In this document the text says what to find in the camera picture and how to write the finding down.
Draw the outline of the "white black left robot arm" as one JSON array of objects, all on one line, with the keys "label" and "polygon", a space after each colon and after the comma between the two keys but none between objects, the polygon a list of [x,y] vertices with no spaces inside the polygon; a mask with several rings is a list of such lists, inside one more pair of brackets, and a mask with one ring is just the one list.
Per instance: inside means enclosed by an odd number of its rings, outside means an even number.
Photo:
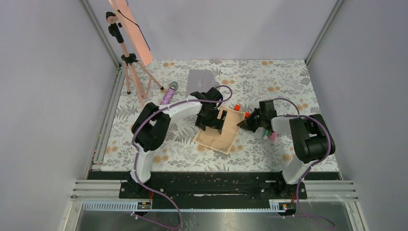
[{"label": "white black left robot arm", "polygon": [[224,98],[218,87],[207,92],[193,92],[185,99],[166,105],[148,103],[132,126],[132,145],[136,148],[134,167],[130,176],[134,180],[131,192],[138,198],[149,193],[147,181],[151,177],[153,152],[165,141],[171,123],[189,116],[196,116],[195,125],[202,131],[208,129],[222,133],[227,115],[221,110]]}]

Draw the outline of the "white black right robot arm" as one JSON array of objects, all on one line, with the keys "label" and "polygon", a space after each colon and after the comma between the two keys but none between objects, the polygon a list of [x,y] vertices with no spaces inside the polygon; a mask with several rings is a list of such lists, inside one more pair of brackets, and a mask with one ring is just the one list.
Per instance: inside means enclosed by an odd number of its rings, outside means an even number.
[{"label": "white black right robot arm", "polygon": [[295,105],[285,98],[260,101],[259,107],[237,126],[251,132],[263,128],[270,133],[270,138],[291,136],[295,157],[280,173],[280,182],[276,185],[278,196],[288,198],[295,192],[294,185],[301,182],[313,166],[334,153],[335,143],[322,115],[302,115],[298,108],[296,115],[278,115],[274,105],[276,100]]}]

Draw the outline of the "beige letter paper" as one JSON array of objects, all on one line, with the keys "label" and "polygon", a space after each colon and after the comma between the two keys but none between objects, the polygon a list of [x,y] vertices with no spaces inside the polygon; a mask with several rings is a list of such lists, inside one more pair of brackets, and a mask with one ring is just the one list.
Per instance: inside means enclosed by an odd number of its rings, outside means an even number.
[{"label": "beige letter paper", "polygon": [[228,154],[239,132],[237,124],[244,120],[245,112],[221,106],[218,118],[221,118],[223,112],[226,112],[226,117],[221,133],[213,128],[199,130],[193,141],[206,148]]}]

